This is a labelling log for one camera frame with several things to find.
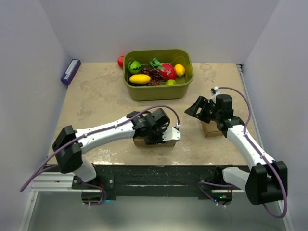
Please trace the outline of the brown cardboard box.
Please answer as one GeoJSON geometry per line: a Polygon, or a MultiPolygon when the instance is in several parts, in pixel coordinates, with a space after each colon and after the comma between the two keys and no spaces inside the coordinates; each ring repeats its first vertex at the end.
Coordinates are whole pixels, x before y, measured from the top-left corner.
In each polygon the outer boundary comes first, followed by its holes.
{"type": "Polygon", "coordinates": [[[176,142],[175,141],[167,141],[166,143],[159,143],[159,144],[146,144],[144,138],[136,137],[133,138],[134,145],[136,147],[174,147],[176,142]]]}

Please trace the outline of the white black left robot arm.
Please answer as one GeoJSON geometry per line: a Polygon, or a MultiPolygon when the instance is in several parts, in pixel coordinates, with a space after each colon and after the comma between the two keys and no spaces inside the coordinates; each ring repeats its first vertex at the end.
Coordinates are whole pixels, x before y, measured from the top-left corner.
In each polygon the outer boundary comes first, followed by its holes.
{"type": "Polygon", "coordinates": [[[131,112],[126,116],[100,126],[84,129],[62,128],[52,149],[62,174],[74,173],[89,189],[100,183],[93,164],[83,155],[102,145],[124,139],[143,138],[145,144],[165,144],[178,131],[170,126],[170,119],[162,108],[153,112],[131,112]]]}

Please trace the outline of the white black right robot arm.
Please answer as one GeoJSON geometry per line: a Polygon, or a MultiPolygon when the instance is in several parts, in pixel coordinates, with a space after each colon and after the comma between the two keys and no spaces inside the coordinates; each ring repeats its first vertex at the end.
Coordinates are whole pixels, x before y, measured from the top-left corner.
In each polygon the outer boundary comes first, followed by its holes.
{"type": "Polygon", "coordinates": [[[237,167],[226,167],[214,177],[215,185],[226,189],[230,184],[245,191],[251,204],[260,205],[287,198],[287,166],[275,161],[244,130],[244,122],[235,116],[232,97],[217,94],[211,99],[199,96],[185,110],[187,115],[202,122],[215,122],[219,131],[238,149],[246,161],[249,172],[237,167]]]}

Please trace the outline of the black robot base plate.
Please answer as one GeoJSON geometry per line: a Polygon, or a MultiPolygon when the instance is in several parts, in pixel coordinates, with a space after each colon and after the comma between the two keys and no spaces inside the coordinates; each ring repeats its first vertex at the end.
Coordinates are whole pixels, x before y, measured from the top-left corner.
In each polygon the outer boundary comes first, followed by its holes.
{"type": "Polygon", "coordinates": [[[120,196],[197,197],[213,190],[230,190],[222,180],[222,166],[216,165],[97,165],[97,177],[88,185],[73,178],[74,190],[93,190],[102,186],[108,200],[120,196]]]}

